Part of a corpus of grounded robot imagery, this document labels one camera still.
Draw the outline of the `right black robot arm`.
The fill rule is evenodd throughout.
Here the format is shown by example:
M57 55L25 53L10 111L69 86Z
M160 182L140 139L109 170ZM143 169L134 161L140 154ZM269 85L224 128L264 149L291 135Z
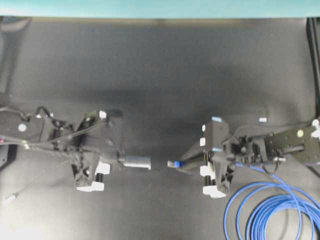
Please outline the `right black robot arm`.
M220 117L213 116L202 126L203 136L181 159L168 161L169 168L192 173L199 169L204 178L202 192L213 199L224 198L230 191L236 165L276 168L291 155L305 165L320 161L320 120L290 126L281 132L265 135L237 135Z

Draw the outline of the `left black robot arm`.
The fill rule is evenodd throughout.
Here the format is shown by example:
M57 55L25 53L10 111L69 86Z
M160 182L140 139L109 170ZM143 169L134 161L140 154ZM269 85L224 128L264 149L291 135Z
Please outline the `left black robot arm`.
M14 161L17 148L66 158L78 191L104 190L104 176L125 166L123 114L94 110L76 125L61 120L43 106L35 114L0 109L0 167Z

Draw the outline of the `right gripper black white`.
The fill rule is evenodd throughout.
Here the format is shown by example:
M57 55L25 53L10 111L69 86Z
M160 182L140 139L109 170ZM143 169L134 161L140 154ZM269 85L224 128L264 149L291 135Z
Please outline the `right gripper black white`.
M212 199L225 198L235 173L235 165L224 144L230 136L229 125L222 118L213 116L202 126L202 132L200 144L192 145L180 158L181 166L197 167L204 164L200 166L200 175L204 178L202 193ZM182 167L175 170L192 174L192 170Z

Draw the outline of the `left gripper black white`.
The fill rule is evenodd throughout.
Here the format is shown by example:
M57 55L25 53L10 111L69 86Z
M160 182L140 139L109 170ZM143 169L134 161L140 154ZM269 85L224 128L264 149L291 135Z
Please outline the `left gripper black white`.
M95 110L84 119L71 139L71 169L76 187L89 186L98 162L118 169L125 162L123 113L118 109Z

